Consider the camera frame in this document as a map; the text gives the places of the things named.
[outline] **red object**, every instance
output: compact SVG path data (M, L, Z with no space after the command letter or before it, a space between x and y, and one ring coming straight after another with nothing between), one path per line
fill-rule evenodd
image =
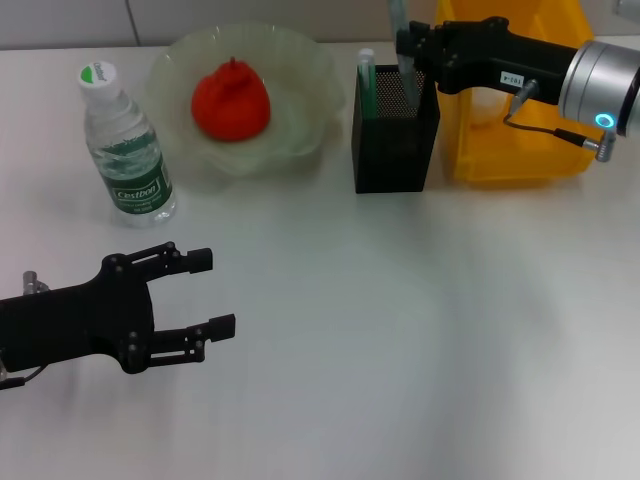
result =
M266 128L271 105L258 74L232 57L200 80L191 99L191 114L198 127L213 138L237 142Z

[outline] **white wall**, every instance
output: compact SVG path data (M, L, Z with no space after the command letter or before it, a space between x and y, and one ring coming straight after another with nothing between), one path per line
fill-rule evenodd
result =
M435 17L437 0L408 3L412 19ZM131 0L131 10L143 45L246 20L286 26L321 41L391 37L387 0Z
M596 35L640 34L640 25L613 13L614 0L581 0Z
M0 0L0 49L135 45L124 0Z
M580 1L596 34L640 34L640 25L613 14L614 0ZM325 41L390 38L387 0L130 2L143 45L168 44L199 28L245 20L285 25ZM432 20L436 3L409 0L411 18ZM0 49L135 44L126 0L0 0Z

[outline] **clear bowl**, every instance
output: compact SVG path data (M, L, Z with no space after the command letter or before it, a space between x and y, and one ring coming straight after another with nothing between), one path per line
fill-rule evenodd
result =
M202 133L191 115L198 82L231 57L258 73L271 102L264 132L233 143ZM165 154L180 161L204 160L234 177L311 158L321 147L327 123L345 104L333 59L322 45L292 30L258 23L209 28L174 43L156 59L138 101Z

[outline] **metal connector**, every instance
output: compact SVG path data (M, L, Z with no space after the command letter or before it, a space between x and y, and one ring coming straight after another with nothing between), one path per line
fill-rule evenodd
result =
M535 97L540 92L540 85L535 79L529 80L524 84L518 93L516 93L511 99L511 105L509 106L509 115L514 116L522 108L527 100Z
M49 287L38 280L38 274L27 271L22 274L22 294L34 295L40 292L48 292Z
M613 155L613 147L616 143L616 132L606 131L602 134L598 150L596 151L596 160L601 163L607 163Z
M587 138L582 144L582 148L586 150L591 150L592 152L597 152L600 148L600 144L596 142L593 138Z

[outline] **bottle cap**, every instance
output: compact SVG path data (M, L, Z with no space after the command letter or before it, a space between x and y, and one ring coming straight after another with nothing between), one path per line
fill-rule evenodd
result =
M87 103L109 102L122 91L116 67L108 62L85 66L78 74L78 83Z
M358 63L371 63L375 62L375 52L371 48L363 48L358 52Z

